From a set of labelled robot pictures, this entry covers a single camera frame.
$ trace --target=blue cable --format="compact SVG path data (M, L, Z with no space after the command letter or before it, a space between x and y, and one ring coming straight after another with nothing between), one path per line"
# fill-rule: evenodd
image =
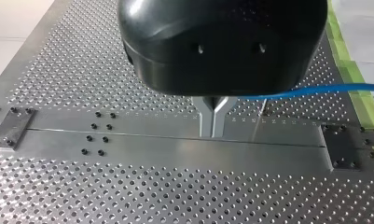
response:
M242 99L248 100L272 100L279 98L292 98L300 95L308 95L315 93L328 93L333 91L374 91L374 84L368 83L350 83L350 84L339 84L339 85L328 85L328 86L317 86L317 87L306 87L295 89L293 91L285 91L273 95L259 95L259 96L242 96Z

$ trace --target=bolt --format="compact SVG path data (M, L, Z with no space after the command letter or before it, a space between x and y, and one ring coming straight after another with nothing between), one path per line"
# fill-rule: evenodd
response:
M7 145L9 146L9 147L11 147L12 145L13 145L13 142L12 142L12 140L6 140L6 143L7 143Z
M340 161L334 161L333 166L334 166L334 167L338 167L338 166L339 166L339 163L340 163Z
M31 114L33 112L32 108L25 108L26 114Z
M374 158L374 152L370 152L369 157L373 159Z

